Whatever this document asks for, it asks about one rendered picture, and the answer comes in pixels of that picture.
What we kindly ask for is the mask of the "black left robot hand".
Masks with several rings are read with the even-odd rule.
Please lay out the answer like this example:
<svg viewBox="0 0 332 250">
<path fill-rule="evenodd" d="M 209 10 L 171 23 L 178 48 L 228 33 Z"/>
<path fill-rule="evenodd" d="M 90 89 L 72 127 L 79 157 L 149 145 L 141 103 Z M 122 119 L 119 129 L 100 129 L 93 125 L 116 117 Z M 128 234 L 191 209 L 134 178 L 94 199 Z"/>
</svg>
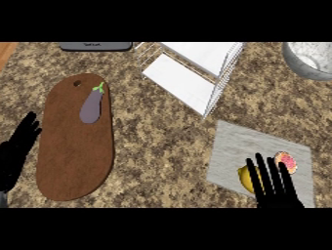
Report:
<svg viewBox="0 0 332 250">
<path fill-rule="evenodd" d="M 10 139 L 0 144 L 0 191 L 3 192 L 14 187 L 40 132 L 35 113 L 31 111 L 22 119 Z"/>
</svg>

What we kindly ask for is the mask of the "grey speckled bowl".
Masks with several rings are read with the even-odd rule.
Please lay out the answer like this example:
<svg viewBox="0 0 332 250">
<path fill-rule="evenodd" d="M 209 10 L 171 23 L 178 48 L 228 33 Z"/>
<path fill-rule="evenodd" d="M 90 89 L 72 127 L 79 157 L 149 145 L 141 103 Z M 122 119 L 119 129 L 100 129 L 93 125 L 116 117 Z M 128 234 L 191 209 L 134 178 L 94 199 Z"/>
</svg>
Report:
<svg viewBox="0 0 332 250">
<path fill-rule="evenodd" d="M 284 62 L 293 73 L 315 81 L 332 81 L 332 42 L 284 42 Z"/>
</svg>

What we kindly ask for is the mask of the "yellow lemon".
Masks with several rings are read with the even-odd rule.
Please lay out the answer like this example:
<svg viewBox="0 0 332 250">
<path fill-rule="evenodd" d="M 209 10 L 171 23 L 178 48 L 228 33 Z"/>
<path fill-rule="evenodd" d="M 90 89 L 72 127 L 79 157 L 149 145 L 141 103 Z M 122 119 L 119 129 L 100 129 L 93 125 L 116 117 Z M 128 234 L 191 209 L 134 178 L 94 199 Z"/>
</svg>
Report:
<svg viewBox="0 0 332 250">
<path fill-rule="evenodd" d="M 253 185 L 252 185 L 252 181 L 250 181 L 250 176 L 249 176 L 247 166 L 241 166 L 237 169 L 237 177 L 238 177 L 238 181 L 240 181 L 240 184 L 244 187 L 244 189 L 250 193 L 255 193 L 255 191 L 253 191 Z"/>
</svg>

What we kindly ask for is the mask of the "grey placemat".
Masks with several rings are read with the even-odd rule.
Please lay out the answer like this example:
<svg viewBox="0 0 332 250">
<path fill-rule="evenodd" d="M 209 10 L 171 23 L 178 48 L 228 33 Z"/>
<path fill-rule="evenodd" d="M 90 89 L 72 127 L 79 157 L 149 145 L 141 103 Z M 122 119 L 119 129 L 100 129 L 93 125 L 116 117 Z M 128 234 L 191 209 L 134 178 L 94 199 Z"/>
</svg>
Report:
<svg viewBox="0 0 332 250">
<path fill-rule="evenodd" d="M 253 197 L 253 194 L 240 184 L 237 169 L 246 165 L 246 158 L 256 162 L 255 153 L 259 153 L 262 158 L 266 159 L 278 151 L 284 151 L 296 161 L 297 169 L 292 174 L 292 181 L 297 199 L 305 208 L 314 208 L 309 147 L 222 120 L 216 123 L 206 181 L 244 196 Z"/>
</svg>

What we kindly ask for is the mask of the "brown wooden cutting board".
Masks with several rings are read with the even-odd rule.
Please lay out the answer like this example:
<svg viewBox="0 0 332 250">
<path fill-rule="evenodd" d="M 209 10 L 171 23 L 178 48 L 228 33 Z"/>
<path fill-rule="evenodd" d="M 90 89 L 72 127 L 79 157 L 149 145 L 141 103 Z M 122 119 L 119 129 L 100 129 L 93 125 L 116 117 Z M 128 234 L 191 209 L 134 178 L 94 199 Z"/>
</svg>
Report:
<svg viewBox="0 0 332 250">
<path fill-rule="evenodd" d="M 79 118 L 82 104 L 96 86 L 100 116 L 93 124 Z M 72 75 L 51 88 L 44 102 L 35 183 L 42 196 L 68 201 L 101 185 L 113 162 L 109 89 L 93 73 Z"/>
</svg>

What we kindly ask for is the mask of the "purple eggplant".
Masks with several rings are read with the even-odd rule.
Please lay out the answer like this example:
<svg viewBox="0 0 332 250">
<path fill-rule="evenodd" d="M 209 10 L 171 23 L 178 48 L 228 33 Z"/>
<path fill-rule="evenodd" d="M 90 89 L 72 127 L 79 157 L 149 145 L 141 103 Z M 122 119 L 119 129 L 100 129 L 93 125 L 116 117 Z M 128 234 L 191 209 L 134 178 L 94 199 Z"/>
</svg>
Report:
<svg viewBox="0 0 332 250">
<path fill-rule="evenodd" d="M 79 110 L 79 119 L 85 124 L 93 124 L 100 119 L 100 100 L 103 95 L 103 83 L 91 90 Z"/>
</svg>

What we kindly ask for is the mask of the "pink halved fruit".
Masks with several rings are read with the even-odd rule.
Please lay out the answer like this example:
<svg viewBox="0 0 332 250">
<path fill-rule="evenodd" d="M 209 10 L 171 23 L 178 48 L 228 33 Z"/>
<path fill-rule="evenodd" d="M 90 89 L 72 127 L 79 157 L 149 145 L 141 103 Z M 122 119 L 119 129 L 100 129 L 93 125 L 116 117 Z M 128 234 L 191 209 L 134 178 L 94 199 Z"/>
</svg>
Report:
<svg viewBox="0 0 332 250">
<path fill-rule="evenodd" d="M 297 170 L 297 164 L 296 164 L 296 160 L 292 157 L 292 155 L 284 152 L 284 151 L 278 151 L 274 155 L 274 162 L 280 163 L 283 162 L 289 171 L 289 174 L 292 175 L 296 170 Z"/>
</svg>

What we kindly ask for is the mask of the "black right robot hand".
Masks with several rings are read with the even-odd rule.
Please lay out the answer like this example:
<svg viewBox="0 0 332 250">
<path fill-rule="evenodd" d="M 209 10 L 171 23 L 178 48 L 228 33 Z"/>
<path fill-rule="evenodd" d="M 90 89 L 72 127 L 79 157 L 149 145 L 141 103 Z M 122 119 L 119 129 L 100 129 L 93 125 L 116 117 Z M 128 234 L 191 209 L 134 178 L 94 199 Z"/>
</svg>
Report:
<svg viewBox="0 0 332 250">
<path fill-rule="evenodd" d="M 258 208 L 302 209 L 292 177 L 283 162 L 274 163 L 268 157 L 262 159 L 255 153 L 258 166 L 253 166 L 250 159 L 246 159 L 246 167 L 253 187 Z"/>
</svg>

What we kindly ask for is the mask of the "dark grey appliance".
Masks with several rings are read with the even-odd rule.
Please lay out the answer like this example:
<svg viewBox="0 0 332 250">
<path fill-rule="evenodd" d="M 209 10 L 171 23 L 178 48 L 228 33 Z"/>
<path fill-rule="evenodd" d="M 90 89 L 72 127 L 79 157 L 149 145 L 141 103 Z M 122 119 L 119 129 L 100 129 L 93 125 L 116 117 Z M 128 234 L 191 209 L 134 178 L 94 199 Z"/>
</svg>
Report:
<svg viewBox="0 0 332 250">
<path fill-rule="evenodd" d="M 132 47 L 131 42 L 59 42 L 59 47 L 69 52 L 122 52 Z"/>
</svg>

